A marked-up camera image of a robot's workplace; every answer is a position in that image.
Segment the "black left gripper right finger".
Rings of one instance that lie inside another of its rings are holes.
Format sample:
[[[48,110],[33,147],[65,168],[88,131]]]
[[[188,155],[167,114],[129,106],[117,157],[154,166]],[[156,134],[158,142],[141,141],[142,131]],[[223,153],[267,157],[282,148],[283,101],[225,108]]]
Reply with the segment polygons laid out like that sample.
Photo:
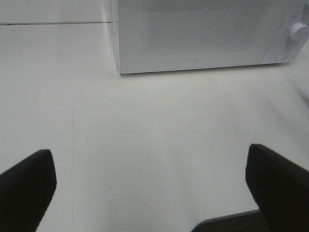
[[[247,186],[273,232],[309,230],[309,172],[262,144],[249,147]]]

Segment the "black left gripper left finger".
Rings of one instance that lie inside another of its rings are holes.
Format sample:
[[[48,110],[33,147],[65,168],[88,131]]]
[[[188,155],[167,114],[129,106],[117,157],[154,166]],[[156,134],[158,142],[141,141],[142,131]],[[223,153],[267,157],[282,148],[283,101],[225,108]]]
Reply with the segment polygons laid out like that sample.
[[[0,230],[35,232],[56,190],[52,153],[39,150],[0,175]]]

